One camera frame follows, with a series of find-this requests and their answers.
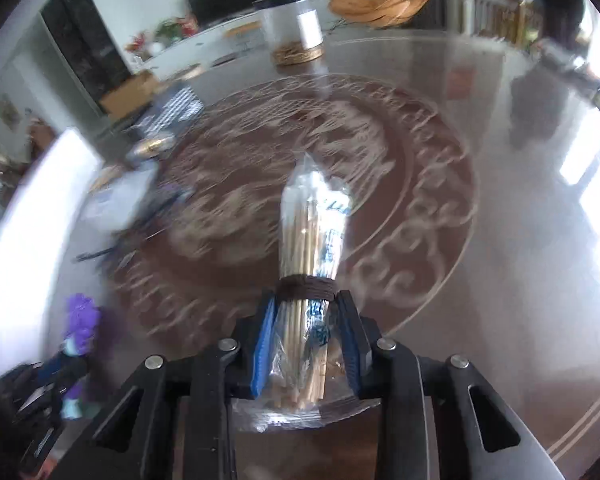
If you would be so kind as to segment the bagged wooden sticks bundle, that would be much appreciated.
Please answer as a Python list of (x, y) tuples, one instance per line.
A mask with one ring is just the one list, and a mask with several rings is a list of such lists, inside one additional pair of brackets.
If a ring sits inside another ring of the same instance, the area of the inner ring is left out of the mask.
[(283, 188), (278, 222), (277, 313), (271, 369), (257, 399), (234, 399), (243, 432), (318, 429), (374, 407), (344, 377), (335, 296), (352, 200), (302, 154)]

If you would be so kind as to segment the purple toy figure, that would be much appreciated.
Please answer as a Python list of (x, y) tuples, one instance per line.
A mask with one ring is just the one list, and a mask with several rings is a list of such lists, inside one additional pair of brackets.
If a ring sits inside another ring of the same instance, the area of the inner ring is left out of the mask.
[[(93, 349), (102, 312), (93, 298), (78, 292), (67, 301), (67, 323), (61, 351), (70, 358), (85, 358)], [(75, 420), (83, 417), (81, 398), (84, 379), (79, 378), (62, 395), (61, 416)]]

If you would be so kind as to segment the white storage bin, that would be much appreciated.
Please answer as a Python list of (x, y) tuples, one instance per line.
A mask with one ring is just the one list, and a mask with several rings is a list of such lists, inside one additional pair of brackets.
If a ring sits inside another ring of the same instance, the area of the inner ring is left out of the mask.
[(0, 376), (42, 356), (68, 239), (102, 158), (61, 133), (16, 189), (0, 223)]

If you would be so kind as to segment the clear plastic case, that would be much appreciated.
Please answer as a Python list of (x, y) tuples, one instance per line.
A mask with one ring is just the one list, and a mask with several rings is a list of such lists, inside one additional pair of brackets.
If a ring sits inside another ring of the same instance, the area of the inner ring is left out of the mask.
[(122, 174), (90, 195), (83, 218), (103, 233), (126, 230), (140, 213), (157, 174), (158, 165), (152, 160)]

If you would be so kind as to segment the small gold perfume bottle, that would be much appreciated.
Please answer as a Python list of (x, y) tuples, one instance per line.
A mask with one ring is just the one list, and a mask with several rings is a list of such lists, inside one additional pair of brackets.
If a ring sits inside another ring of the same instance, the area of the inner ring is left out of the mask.
[(175, 145), (175, 136), (169, 131), (160, 131), (139, 140), (126, 155), (132, 164), (139, 164), (144, 160), (160, 157), (163, 153), (170, 152)]

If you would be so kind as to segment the black rectangular box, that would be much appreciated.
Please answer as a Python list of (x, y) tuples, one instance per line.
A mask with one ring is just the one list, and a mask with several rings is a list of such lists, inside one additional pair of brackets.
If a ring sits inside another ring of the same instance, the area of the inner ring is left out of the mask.
[(188, 82), (174, 82), (157, 94), (134, 124), (143, 136), (160, 131), (175, 131), (187, 125), (204, 111), (204, 103)]

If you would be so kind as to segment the cardboard box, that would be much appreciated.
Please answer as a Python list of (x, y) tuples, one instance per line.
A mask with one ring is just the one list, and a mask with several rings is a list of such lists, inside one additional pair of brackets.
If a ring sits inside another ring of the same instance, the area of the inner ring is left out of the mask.
[(149, 103), (160, 87), (161, 81), (150, 70), (142, 70), (108, 92), (99, 104), (110, 117), (121, 119)]

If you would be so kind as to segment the white tv cabinet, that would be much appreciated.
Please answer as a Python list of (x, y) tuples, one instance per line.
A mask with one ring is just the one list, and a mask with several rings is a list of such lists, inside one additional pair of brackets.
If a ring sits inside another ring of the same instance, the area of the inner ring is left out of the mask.
[(208, 70), (221, 58), (243, 56), (264, 47), (258, 14), (252, 12), (174, 42), (148, 61), (140, 63), (135, 71), (149, 70), (157, 78), (165, 80), (190, 66), (200, 65)]

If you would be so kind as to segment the clear cylindrical jar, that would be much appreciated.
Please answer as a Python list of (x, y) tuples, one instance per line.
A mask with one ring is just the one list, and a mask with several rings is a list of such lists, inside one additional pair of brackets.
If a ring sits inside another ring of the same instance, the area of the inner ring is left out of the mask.
[(275, 65), (309, 63), (324, 54), (321, 24), (311, 0), (257, 0), (254, 7)]

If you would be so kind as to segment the red flowers in vase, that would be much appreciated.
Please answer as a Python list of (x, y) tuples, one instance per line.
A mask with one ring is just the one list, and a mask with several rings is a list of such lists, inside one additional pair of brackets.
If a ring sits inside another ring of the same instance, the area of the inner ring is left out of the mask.
[(135, 35), (125, 46), (125, 52), (130, 55), (138, 56), (143, 61), (151, 58), (151, 54), (148, 51), (148, 38), (147, 32), (139, 32)]

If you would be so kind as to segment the orange lounge chair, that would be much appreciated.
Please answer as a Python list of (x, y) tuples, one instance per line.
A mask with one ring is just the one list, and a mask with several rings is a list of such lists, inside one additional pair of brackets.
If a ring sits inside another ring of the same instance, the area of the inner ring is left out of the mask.
[(329, 0), (328, 8), (348, 23), (388, 28), (411, 21), (429, 0)]

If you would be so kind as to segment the wooden dining chair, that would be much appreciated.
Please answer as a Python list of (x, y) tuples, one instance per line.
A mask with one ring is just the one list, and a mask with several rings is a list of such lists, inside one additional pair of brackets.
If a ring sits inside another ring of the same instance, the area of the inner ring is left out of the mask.
[(522, 48), (538, 36), (526, 0), (460, 0), (458, 27), (465, 36), (490, 38)]

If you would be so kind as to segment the black display cabinet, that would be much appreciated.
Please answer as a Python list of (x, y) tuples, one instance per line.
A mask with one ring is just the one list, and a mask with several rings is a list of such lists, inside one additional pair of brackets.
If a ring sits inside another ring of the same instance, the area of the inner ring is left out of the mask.
[(46, 29), (82, 91), (99, 113), (100, 101), (131, 77), (93, 0), (47, 0)]

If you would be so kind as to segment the person in dark clothes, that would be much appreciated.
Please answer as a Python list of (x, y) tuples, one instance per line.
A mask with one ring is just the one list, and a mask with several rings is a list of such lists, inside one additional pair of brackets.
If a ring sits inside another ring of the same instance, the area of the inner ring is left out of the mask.
[(544, 32), (565, 49), (576, 47), (584, 13), (584, 0), (542, 0)]

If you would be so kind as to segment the thin frame eyeglasses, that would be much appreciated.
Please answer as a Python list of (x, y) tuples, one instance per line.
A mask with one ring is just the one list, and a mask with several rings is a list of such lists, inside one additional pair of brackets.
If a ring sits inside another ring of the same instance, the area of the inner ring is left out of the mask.
[(192, 196), (193, 192), (193, 188), (177, 188), (165, 198), (158, 198), (158, 200), (150, 202), (148, 206), (145, 206), (140, 211), (140, 215), (134, 220), (132, 226), (123, 230), (109, 247), (97, 252), (84, 252), (83, 254), (76, 255), (72, 259), (72, 262), (81, 263), (96, 258), (109, 258), (116, 252), (121, 252), (124, 246), (129, 245), (141, 235), (145, 234), (149, 238), (148, 230), (156, 223), (157, 219), (170, 211), (174, 206), (185, 203)]

